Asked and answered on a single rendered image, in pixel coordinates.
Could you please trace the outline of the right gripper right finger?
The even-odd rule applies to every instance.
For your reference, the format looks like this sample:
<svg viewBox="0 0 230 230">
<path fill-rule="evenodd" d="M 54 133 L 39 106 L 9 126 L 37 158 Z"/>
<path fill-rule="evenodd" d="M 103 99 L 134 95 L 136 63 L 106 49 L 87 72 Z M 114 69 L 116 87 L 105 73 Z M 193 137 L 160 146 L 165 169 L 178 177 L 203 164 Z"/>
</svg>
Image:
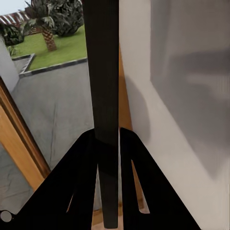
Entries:
<svg viewBox="0 0 230 230">
<path fill-rule="evenodd" d="M 124 230 L 201 230 L 139 136 L 120 129 Z M 141 213 L 133 160 L 150 214 Z"/>
</svg>

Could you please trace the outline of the poster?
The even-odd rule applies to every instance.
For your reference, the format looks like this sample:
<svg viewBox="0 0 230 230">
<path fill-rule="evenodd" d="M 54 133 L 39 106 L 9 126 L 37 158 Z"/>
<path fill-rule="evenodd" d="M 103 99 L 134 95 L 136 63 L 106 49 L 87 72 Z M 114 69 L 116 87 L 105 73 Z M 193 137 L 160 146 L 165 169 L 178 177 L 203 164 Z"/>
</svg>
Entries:
<svg viewBox="0 0 230 230">
<path fill-rule="evenodd" d="M 119 0 L 82 0 L 105 229 L 118 228 Z"/>
</svg>

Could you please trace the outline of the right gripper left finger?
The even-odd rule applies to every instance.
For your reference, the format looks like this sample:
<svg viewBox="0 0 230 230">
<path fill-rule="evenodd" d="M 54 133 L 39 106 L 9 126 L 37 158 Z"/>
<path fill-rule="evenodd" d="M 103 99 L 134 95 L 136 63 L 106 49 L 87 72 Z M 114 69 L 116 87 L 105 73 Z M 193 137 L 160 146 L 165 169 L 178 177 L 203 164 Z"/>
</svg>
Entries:
<svg viewBox="0 0 230 230">
<path fill-rule="evenodd" d="M 81 134 L 5 230 L 91 230 L 97 165 L 93 128 Z"/>
</svg>

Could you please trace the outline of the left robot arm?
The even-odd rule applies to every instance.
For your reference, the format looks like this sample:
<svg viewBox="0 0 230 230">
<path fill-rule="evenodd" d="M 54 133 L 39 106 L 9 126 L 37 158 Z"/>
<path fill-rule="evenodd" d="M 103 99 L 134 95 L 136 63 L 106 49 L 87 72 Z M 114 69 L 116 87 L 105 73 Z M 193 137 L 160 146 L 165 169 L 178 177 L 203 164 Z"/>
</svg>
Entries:
<svg viewBox="0 0 230 230">
<path fill-rule="evenodd" d="M 0 211 L 0 230 L 5 230 L 16 215 L 7 210 Z"/>
</svg>

